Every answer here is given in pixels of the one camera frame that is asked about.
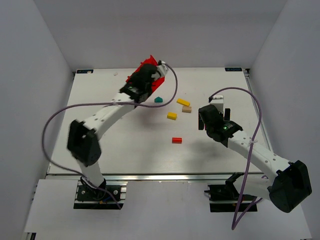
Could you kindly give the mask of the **red plastic bin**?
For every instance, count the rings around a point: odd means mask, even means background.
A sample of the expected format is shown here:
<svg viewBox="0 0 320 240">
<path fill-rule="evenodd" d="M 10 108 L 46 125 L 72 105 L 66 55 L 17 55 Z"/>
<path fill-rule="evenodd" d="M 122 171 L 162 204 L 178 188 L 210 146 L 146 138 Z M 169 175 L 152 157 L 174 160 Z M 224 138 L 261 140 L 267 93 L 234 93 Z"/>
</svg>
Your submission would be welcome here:
<svg viewBox="0 0 320 240">
<path fill-rule="evenodd" d="M 139 67 L 126 79 L 126 85 L 143 92 L 153 93 L 165 81 L 157 71 L 158 61 L 153 55 L 142 61 Z"/>
</svg>

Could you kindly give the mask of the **red cylinder block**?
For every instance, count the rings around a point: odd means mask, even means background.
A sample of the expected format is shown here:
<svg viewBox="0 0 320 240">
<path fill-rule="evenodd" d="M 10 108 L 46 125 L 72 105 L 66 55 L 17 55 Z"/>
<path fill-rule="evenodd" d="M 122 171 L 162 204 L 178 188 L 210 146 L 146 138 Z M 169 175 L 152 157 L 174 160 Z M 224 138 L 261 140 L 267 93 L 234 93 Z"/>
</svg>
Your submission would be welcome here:
<svg viewBox="0 0 320 240">
<path fill-rule="evenodd" d="M 182 138 L 182 137 L 173 137 L 173 138 L 171 139 L 171 142 L 172 142 L 173 144 L 181 144 L 181 143 L 183 142 L 183 138 Z"/>
</svg>

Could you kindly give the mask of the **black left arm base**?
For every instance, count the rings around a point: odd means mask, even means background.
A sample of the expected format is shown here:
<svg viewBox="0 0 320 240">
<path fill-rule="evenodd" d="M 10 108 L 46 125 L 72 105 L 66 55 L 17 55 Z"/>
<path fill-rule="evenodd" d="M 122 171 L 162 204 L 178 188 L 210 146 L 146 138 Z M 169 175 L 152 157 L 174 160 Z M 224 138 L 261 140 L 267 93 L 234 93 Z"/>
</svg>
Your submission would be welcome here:
<svg viewBox="0 0 320 240">
<path fill-rule="evenodd" d="M 79 180 L 76 187 L 76 193 L 73 203 L 75 210 L 120 210 L 126 199 L 127 187 L 124 184 L 109 184 L 105 189 L 112 194 L 104 191 L 91 191 L 91 188 L 83 185 Z"/>
</svg>

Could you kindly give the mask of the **yellow long block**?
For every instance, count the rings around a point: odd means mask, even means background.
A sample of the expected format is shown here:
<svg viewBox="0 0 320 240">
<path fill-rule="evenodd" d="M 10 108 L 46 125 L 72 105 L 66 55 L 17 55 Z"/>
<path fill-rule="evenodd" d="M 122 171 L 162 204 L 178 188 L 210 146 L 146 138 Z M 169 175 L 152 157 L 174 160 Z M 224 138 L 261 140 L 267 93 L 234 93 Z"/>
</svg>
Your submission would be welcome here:
<svg viewBox="0 0 320 240">
<path fill-rule="evenodd" d="M 181 98 L 178 98 L 176 100 L 176 102 L 182 106 L 186 106 L 186 107 L 189 107 L 190 106 L 190 102 L 187 101 L 187 100 L 184 100 L 184 99 L 181 99 Z"/>
</svg>

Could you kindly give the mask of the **natural wood block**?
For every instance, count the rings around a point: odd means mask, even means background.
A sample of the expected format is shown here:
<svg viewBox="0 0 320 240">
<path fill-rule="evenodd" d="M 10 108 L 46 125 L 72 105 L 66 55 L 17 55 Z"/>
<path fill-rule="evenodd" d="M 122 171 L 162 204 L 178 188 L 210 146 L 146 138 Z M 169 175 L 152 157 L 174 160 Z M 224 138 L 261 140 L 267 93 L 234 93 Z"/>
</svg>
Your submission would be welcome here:
<svg viewBox="0 0 320 240">
<path fill-rule="evenodd" d="M 191 106 L 183 106 L 181 111 L 183 113 L 191 113 L 192 112 L 192 107 Z"/>
</svg>

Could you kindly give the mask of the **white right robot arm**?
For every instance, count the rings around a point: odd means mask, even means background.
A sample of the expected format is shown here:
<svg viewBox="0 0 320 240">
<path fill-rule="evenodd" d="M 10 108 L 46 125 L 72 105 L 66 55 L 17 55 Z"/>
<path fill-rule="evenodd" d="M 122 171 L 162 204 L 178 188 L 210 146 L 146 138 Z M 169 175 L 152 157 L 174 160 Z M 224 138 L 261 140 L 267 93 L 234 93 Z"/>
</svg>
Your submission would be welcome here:
<svg viewBox="0 0 320 240">
<path fill-rule="evenodd" d="M 212 104 L 201 107 L 198 117 L 200 130 L 250 159 L 266 175 L 260 178 L 235 172 L 223 185 L 209 186 L 206 192 L 212 201 L 238 200 L 244 194 L 269 200 L 282 212 L 289 213 L 312 193 L 308 168 L 302 161 L 289 161 L 254 143 L 240 125 L 224 120 Z"/>
</svg>

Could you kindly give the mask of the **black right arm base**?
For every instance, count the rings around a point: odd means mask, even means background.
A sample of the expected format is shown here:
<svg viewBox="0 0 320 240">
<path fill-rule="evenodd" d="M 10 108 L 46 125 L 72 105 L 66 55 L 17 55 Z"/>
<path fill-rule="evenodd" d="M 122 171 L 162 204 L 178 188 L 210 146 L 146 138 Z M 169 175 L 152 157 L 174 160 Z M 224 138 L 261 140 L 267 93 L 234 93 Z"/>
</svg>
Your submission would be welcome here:
<svg viewBox="0 0 320 240">
<path fill-rule="evenodd" d="M 244 173 L 236 172 L 224 184 L 210 184 L 204 190 L 204 195 L 209 198 L 211 213 L 234 213 L 236 210 L 240 190 L 236 190 L 234 182 Z"/>
</svg>

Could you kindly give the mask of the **yellow cube block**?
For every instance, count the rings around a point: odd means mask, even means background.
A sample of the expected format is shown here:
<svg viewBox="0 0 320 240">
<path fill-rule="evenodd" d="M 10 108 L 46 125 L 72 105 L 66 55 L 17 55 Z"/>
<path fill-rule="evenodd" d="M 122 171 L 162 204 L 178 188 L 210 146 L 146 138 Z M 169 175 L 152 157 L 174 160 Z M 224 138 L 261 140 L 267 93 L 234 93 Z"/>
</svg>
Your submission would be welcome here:
<svg viewBox="0 0 320 240">
<path fill-rule="evenodd" d="M 174 113 L 174 112 L 168 112 L 167 113 L 167 118 L 170 119 L 170 120 L 176 120 L 177 119 L 177 114 Z"/>
</svg>

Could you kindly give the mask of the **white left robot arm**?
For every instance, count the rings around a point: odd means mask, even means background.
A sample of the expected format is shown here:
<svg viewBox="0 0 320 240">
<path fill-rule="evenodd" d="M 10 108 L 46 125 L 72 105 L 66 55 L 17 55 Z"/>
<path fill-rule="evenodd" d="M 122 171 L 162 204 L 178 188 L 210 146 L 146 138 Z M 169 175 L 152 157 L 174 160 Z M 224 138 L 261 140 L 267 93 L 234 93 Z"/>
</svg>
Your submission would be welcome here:
<svg viewBox="0 0 320 240">
<path fill-rule="evenodd" d="M 100 139 L 120 118 L 136 108 L 134 105 L 145 102 L 162 84 L 168 67 L 164 64 L 143 64 L 129 76 L 125 85 L 104 106 L 83 121 L 73 120 L 69 126 L 67 149 L 78 162 L 86 183 L 103 188 L 105 179 L 98 160 L 102 154 Z"/>
</svg>

